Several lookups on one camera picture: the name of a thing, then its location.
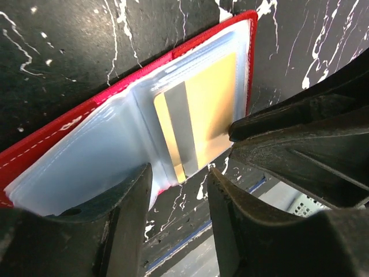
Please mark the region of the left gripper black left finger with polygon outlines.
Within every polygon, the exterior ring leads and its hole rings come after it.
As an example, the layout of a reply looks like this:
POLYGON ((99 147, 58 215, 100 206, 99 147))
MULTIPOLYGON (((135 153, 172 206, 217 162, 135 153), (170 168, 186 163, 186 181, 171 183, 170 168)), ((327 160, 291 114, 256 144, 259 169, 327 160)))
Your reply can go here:
POLYGON ((152 167, 58 216, 1 210, 2 276, 137 276, 152 167))

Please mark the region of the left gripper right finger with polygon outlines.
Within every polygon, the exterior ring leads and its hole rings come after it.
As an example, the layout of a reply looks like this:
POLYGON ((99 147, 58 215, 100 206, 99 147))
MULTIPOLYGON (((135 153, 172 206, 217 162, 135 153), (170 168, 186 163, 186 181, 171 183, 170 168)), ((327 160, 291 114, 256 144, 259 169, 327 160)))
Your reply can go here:
POLYGON ((241 190, 216 168, 207 187, 221 276, 368 275, 366 209, 299 217, 241 190))

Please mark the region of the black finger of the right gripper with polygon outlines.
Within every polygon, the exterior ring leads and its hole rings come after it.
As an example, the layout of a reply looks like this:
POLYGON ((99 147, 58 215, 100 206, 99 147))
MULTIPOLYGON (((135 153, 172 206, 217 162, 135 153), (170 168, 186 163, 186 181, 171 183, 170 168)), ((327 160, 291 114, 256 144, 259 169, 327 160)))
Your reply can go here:
POLYGON ((330 208, 368 202, 368 52, 301 93, 234 122, 230 158, 330 208))

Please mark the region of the red leather card holder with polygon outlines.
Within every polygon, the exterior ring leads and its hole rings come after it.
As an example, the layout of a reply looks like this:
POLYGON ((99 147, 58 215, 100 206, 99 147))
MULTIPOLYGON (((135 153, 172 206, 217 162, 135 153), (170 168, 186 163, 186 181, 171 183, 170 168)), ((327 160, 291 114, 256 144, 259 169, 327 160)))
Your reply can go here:
POLYGON ((186 182, 198 172, 177 183, 153 100, 235 53, 231 124, 243 118, 250 102, 257 24, 254 10, 231 17, 3 151, 1 207, 60 215, 146 163, 153 172, 151 203, 162 191, 186 182))

